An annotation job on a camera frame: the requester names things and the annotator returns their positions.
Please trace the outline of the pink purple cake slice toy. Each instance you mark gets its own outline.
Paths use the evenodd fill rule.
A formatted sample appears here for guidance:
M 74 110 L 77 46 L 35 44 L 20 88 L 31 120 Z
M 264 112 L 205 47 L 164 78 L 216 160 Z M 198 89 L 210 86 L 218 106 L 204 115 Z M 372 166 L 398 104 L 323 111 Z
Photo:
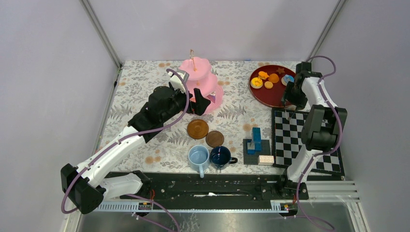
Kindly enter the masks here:
M 211 102 L 213 102 L 213 103 L 216 102 L 216 92 L 214 92 L 214 91 L 211 92 L 207 97 Z

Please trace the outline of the pink three-tier cake stand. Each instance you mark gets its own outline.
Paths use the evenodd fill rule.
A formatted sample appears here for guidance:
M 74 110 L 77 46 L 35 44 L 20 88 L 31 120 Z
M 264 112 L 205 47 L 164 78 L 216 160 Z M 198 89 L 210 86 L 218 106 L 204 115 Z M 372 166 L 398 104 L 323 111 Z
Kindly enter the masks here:
M 189 91 L 198 88 L 203 97 L 208 99 L 211 92 L 216 92 L 216 102 L 207 107 L 205 114 L 210 114 L 222 104 L 223 89 L 218 85 L 218 78 L 212 73 L 210 61 L 206 58 L 196 57 L 194 51 L 190 50 L 190 58 L 184 60 L 179 69 L 189 74 L 187 87 Z

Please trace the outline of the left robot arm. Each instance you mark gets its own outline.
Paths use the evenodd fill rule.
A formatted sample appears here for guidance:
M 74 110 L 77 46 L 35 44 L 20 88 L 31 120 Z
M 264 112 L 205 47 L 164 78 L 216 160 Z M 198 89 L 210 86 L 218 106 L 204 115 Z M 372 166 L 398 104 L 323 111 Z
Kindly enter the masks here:
M 137 193 L 143 185 L 137 174 L 108 178 L 108 173 L 131 151 L 176 124 L 185 114 L 200 116 L 210 104 L 200 89 L 194 88 L 190 93 L 186 81 L 175 73 L 167 87 L 153 90 L 141 110 L 114 140 L 88 160 L 76 166 L 68 163 L 61 168 L 62 213 L 79 210 L 88 214 L 103 200 Z

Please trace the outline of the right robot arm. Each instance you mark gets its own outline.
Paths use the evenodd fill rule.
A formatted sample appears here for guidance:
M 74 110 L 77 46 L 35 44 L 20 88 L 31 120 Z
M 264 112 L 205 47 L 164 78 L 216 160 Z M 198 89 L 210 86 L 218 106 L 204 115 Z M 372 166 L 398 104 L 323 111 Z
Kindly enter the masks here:
M 282 104 L 286 102 L 297 108 L 310 105 L 301 131 L 302 147 L 296 160 L 286 169 L 288 180 L 302 183 L 319 157 L 339 148 L 348 113 L 331 99 L 323 75 L 312 71 L 310 62 L 297 64 L 294 81 L 286 85 L 281 98 Z

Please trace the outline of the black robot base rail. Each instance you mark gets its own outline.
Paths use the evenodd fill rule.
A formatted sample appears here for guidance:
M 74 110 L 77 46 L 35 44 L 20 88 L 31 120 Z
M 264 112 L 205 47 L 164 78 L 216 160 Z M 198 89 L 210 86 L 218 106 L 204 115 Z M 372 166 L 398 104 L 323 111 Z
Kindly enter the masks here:
M 267 210 L 273 200 L 309 198 L 305 184 L 285 175 L 133 173 L 143 183 L 137 195 L 168 210 Z

